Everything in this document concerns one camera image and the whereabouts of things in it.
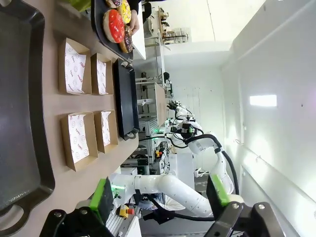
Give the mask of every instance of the black tray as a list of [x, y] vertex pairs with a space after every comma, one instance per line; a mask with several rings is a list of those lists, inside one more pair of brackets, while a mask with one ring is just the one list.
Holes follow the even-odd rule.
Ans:
[[44, 27], [28, 4], [0, 5], [0, 216], [14, 205], [24, 211], [0, 236], [19, 231], [55, 188], [42, 107]]
[[125, 59], [128, 62], [133, 60], [133, 51], [130, 53], [122, 52], [118, 43], [113, 43], [108, 40], [103, 31], [103, 16], [108, 10], [112, 8], [108, 7], [105, 0], [91, 0], [91, 25], [92, 29], [97, 35], [99, 41], [109, 50]]
[[118, 59], [113, 64], [115, 100], [118, 115], [118, 133], [124, 140], [135, 139], [139, 131], [135, 71], [122, 66]]

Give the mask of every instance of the chocolate donut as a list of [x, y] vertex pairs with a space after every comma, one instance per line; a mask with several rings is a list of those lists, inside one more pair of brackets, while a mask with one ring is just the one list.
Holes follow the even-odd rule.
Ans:
[[123, 0], [122, 5], [118, 7], [118, 12], [122, 16], [124, 24], [128, 24], [132, 17], [132, 13], [127, 0]]
[[124, 25], [124, 40], [119, 43], [119, 46], [124, 53], [130, 53], [133, 50], [132, 32], [127, 25]]
[[123, 0], [105, 0], [107, 5], [111, 8], [117, 8], [122, 5]]
[[111, 9], [104, 14], [103, 30], [113, 43], [121, 43], [124, 40], [124, 24], [118, 11]]

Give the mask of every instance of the bolt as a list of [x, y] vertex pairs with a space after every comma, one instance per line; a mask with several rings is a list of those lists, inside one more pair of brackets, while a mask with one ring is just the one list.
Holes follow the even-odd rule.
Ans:
[[237, 203], [234, 203], [233, 204], [233, 209], [238, 209], [239, 208], [239, 205]]
[[61, 213], [55, 212], [55, 216], [59, 218], [59, 217], [61, 217]]

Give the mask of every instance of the white table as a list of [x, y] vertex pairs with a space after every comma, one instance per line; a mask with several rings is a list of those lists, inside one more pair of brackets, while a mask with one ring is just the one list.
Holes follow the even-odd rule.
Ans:
[[132, 36], [133, 46], [139, 55], [145, 60], [146, 59], [146, 49], [145, 49], [145, 35], [144, 35], [144, 25], [143, 25], [143, 14], [142, 14], [142, 3], [139, 3], [138, 10], [138, 21], [139, 30]]

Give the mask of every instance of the workbench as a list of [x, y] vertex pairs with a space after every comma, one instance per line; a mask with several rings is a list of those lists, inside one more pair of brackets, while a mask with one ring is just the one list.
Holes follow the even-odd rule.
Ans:
[[[119, 139], [117, 148], [109, 154], [99, 153], [99, 158], [80, 172], [66, 166], [60, 128], [60, 117], [68, 113], [114, 110], [115, 98], [111, 95], [65, 95], [58, 91], [58, 46], [71, 38], [90, 48], [91, 55], [98, 52], [112, 61], [117, 56], [98, 42], [91, 28], [91, 22], [84, 16], [75, 15], [56, 0], [25, 0], [37, 8], [45, 17], [45, 35], [42, 61], [42, 93], [44, 121], [50, 160], [56, 187], [53, 194], [36, 206], [26, 225], [15, 236], [39, 236], [49, 212], [63, 209], [67, 213], [76, 204], [87, 199], [94, 192], [100, 178], [112, 174], [137, 148], [138, 136], [134, 140]], [[7, 222], [15, 223], [19, 218], [10, 216]]]

